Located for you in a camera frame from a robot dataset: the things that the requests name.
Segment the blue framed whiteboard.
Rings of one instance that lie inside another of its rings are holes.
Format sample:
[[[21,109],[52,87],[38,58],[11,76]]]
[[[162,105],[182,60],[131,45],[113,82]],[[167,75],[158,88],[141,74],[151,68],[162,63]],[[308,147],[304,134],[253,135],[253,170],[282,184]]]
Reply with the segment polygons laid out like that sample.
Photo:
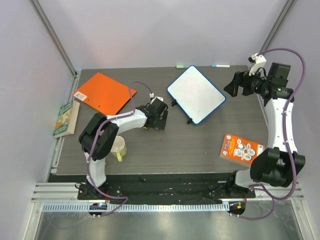
[[[167,87],[193,124],[202,123],[226,102],[226,96],[196,66],[191,65]]]

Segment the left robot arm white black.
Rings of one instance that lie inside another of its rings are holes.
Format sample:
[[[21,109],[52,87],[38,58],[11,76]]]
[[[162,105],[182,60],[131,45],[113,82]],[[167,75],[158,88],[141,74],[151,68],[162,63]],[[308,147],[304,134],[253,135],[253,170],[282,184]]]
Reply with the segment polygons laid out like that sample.
[[[146,105],[118,115],[96,113],[79,136],[81,149],[87,162],[86,185],[89,194],[100,200],[107,192],[105,162],[112,151],[116,137],[132,129],[164,130],[168,105],[156,97]]]

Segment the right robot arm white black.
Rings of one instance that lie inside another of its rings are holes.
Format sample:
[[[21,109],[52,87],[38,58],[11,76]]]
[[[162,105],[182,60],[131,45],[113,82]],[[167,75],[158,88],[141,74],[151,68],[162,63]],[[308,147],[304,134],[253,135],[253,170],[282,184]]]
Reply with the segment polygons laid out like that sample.
[[[293,89],[288,88],[291,67],[287,64],[271,64],[267,76],[259,71],[237,71],[232,81],[224,87],[231,97],[257,94],[263,99],[267,117],[268,142],[247,170],[234,171],[228,178],[226,193],[233,198],[248,193],[251,187],[266,184],[272,187],[288,187],[297,180],[305,166],[306,158],[298,153],[293,137],[292,112]]]

